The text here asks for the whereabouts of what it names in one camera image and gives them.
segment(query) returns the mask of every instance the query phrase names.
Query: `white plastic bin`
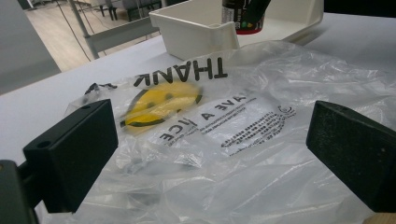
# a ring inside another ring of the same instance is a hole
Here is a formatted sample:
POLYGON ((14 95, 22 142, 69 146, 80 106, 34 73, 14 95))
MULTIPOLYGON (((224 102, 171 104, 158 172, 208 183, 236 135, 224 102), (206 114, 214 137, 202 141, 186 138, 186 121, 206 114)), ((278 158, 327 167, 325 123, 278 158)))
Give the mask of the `white plastic bin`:
POLYGON ((323 0, 272 0, 262 31, 237 35, 233 22, 221 24, 221 0, 190 0, 149 13, 168 53, 182 60, 264 40, 290 40, 323 18, 323 0))

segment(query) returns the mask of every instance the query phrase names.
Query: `plastic bag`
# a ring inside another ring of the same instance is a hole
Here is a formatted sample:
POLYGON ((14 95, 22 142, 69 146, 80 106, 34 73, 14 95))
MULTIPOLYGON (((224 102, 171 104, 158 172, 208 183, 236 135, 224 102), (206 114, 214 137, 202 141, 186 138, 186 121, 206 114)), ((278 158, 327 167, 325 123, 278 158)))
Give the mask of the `plastic bag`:
POLYGON ((43 223, 356 223, 373 212, 305 145, 314 103, 396 129, 396 76, 278 41, 97 86, 67 113, 107 98, 119 148, 75 214, 43 223))

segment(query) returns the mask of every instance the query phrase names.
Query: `table surface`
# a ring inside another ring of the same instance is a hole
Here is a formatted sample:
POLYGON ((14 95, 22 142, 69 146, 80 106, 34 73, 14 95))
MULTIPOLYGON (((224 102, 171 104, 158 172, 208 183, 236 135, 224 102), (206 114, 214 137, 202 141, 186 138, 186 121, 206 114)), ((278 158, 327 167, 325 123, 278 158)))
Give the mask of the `table surface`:
MULTIPOLYGON (((295 43, 366 69, 396 74, 396 19, 325 13, 322 23, 295 43)), ((0 158, 21 164, 21 149, 61 120, 68 104, 92 83, 109 83, 180 62, 166 53, 158 36, 0 95, 0 158)))

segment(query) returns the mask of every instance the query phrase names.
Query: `chair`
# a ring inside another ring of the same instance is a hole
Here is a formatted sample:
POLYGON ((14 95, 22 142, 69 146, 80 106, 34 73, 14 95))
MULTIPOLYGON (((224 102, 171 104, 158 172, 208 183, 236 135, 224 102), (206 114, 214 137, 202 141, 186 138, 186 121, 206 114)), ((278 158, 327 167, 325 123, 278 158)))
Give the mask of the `chair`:
POLYGON ((117 20, 117 8, 122 8, 127 11, 128 21, 132 21, 132 11, 140 10, 143 7, 151 7, 155 4, 158 4, 159 7, 162 6, 161 0, 120 0, 112 2, 113 5, 113 15, 115 20, 117 20))
POLYGON ((110 14, 110 18, 111 20, 114 21, 113 19, 113 13, 111 12, 113 9, 113 5, 111 5, 111 0, 97 0, 97 2, 99 3, 99 8, 100 11, 102 12, 102 16, 105 16, 105 12, 103 11, 103 6, 106 5, 107 9, 108 9, 108 13, 110 14))

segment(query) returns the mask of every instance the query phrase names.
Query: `floor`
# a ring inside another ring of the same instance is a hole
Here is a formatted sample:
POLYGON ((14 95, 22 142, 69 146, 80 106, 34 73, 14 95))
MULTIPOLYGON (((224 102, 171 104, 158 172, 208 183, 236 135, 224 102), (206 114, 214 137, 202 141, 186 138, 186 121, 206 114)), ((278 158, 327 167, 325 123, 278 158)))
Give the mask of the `floor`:
MULTIPOLYGON (((25 10, 26 16, 35 27, 35 30, 44 42, 50 55, 62 72, 82 66, 93 60, 93 56, 85 42, 83 33, 78 26, 78 21, 66 1, 46 2, 44 6, 35 5, 35 7, 36 10, 25 10)), ((126 11, 118 10, 118 20, 112 21, 107 10, 105 10, 105 16, 102 16, 99 7, 91 7, 88 4, 77 3, 77 8, 90 35, 128 22, 126 11)), ((134 12, 134 19, 139 19, 138 11, 134 12)), ((159 34, 141 37, 134 41, 116 46, 115 48, 100 52, 99 56, 104 57, 156 35, 159 34)))

